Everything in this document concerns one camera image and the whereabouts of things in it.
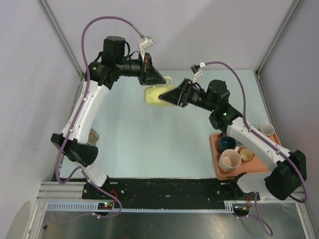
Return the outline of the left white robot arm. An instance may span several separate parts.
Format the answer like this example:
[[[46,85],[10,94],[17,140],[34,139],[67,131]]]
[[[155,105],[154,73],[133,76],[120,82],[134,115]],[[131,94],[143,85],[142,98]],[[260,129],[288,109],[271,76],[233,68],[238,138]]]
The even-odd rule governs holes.
[[[98,148],[88,142],[92,123],[101,103],[121,76],[136,77],[142,86],[166,84],[147,52],[154,44],[150,36],[142,37],[138,42],[139,56],[132,59],[131,55],[125,55],[125,50],[130,49],[125,38],[108,36],[103,50],[88,65],[82,92],[69,122],[61,133],[51,137],[59,154],[75,162],[90,183],[95,184],[93,193],[100,199],[109,196],[111,187],[105,183],[107,174],[98,162]]]

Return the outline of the yellow mug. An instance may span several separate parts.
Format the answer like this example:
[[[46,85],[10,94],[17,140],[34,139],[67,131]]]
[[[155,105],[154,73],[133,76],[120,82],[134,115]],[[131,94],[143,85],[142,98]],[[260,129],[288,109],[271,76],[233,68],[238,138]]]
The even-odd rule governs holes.
[[[170,107],[170,106],[172,106],[172,104],[167,103],[167,102],[159,99],[159,96],[161,94],[164,94],[164,93],[175,88],[175,86],[172,83],[171,77],[166,76],[165,79],[169,81],[168,84],[153,85],[153,86],[147,87],[144,90],[144,102],[146,104],[151,105],[151,106],[156,106],[156,107]]]

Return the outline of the large pink mug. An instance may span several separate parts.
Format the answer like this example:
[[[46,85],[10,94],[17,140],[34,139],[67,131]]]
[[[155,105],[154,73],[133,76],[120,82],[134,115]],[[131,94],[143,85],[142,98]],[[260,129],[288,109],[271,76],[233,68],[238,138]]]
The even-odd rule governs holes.
[[[218,165],[222,172],[229,173],[240,166],[241,160],[238,152],[234,149],[227,149],[219,157]]]

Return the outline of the pink textured mug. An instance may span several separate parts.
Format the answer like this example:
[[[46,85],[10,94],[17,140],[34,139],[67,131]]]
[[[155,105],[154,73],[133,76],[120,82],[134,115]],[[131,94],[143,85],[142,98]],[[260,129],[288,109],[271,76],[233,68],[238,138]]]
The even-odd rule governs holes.
[[[241,159],[245,162],[250,162],[254,158],[254,153],[245,147],[235,147],[235,151],[239,153]]]

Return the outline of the blue striped ceramic mug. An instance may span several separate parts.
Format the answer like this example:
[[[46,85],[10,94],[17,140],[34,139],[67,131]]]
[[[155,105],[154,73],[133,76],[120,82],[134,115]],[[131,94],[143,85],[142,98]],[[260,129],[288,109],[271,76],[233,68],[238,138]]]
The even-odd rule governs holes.
[[[222,133],[217,143],[217,151],[224,152],[227,149],[235,149],[236,141],[234,138]]]

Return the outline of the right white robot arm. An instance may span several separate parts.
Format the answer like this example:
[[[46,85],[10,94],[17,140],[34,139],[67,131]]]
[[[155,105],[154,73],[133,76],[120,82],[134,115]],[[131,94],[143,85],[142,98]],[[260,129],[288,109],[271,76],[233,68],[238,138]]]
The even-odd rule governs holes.
[[[176,88],[160,94],[159,99],[184,108],[188,104],[210,111],[209,120],[214,129],[241,142],[267,166],[269,173],[240,173],[230,193],[237,200],[249,192],[269,192],[279,200],[285,200],[300,187],[306,187],[307,169],[305,155],[292,152],[271,141],[229,102],[230,92],[226,83],[212,80],[207,90],[199,89],[192,80],[185,78]]]

